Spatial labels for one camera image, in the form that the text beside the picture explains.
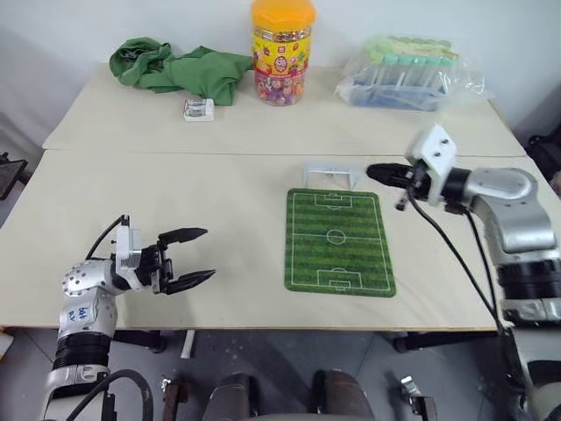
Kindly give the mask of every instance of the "jar label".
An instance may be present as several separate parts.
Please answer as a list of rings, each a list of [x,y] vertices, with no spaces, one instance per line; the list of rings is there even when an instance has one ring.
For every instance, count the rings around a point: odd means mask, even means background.
[[[309,39],[279,43],[253,35],[253,66],[270,76],[294,76],[308,68]]]

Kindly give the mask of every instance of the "center circle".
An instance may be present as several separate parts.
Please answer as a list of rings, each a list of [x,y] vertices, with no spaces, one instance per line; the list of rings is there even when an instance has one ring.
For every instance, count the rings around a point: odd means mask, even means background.
[[[343,244],[347,240],[347,238],[344,235],[344,232],[342,232],[341,230],[327,231],[326,237],[331,244],[335,244],[335,245]]]

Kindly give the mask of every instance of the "soccer field mat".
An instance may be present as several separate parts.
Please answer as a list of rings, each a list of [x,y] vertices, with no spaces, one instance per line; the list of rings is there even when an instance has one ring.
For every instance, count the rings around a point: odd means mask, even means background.
[[[291,189],[285,285],[293,291],[394,296],[378,197],[356,191]]]

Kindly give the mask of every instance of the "plastic bag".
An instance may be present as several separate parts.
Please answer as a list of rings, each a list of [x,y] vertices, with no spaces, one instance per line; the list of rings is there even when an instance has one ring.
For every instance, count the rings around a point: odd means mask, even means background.
[[[483,74],[470,71],[447,40],[376,36],[343,74],[337,93],[356,106],[436,111],[490,97]]]

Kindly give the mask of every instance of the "green towel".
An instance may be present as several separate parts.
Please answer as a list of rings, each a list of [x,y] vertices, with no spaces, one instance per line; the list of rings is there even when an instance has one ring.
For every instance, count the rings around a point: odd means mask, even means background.
[[[169,43],[150,38],[129,39],[109,60],[111,73],[126,86],[156,93],[186,89],[212,98],[216,105],[232,105],[236,83],[252,68],[252,58],[219,53],[199,46],[181,57]]]

